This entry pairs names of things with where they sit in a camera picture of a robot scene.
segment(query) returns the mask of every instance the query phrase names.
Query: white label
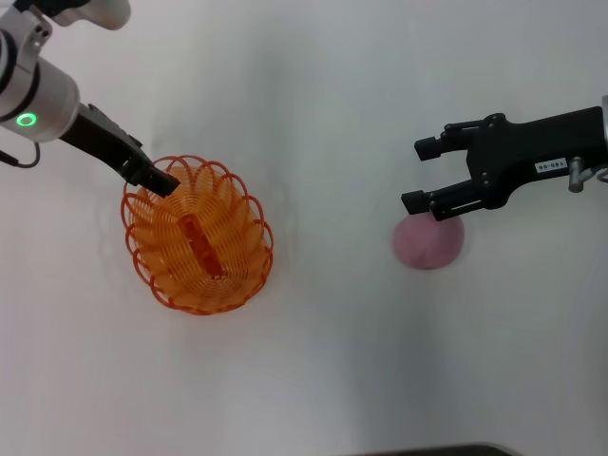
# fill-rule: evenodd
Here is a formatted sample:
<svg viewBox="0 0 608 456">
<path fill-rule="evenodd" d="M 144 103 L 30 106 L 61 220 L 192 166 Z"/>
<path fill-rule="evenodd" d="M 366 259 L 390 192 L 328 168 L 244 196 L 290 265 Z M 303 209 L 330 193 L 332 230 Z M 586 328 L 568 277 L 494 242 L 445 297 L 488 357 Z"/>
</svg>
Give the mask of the white label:
<svg viewBox="0 0 608 456">
<path fill-rule="evenodd" d="M 566 162 L 566 159 L 557 159 L 551 161 L 541 161 L 540 163 L 536 163 L 535 166 L 537 173 L 546 173 L 547 171 L 567 168 L 568 163 Z"/>
</svg>

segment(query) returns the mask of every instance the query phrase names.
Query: white table surface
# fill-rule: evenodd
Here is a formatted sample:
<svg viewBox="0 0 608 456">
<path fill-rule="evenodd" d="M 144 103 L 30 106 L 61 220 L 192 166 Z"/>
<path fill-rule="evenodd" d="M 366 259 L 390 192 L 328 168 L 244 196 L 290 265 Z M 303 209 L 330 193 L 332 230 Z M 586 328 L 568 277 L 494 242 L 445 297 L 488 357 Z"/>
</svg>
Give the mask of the white table surface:
<svg viewBox="0 0 608 456">
<path fill-rule="evenodd" d="M 331 455 L 486 441 L 608 453 L 608 186 L 527 185 L 402 266 L 400 195 L 467 178 L 416 140 L 608 93 L 602 0 L 132 2 L 44 56 L 158 158 L 240 174 L 275 233 L 245 307 L 165 309 L 133 270 L 122 183 L 61 142 L 0 166 L 0 454 Z M 2 132 L 26 161 L 31 145 Z"/>
</svg>

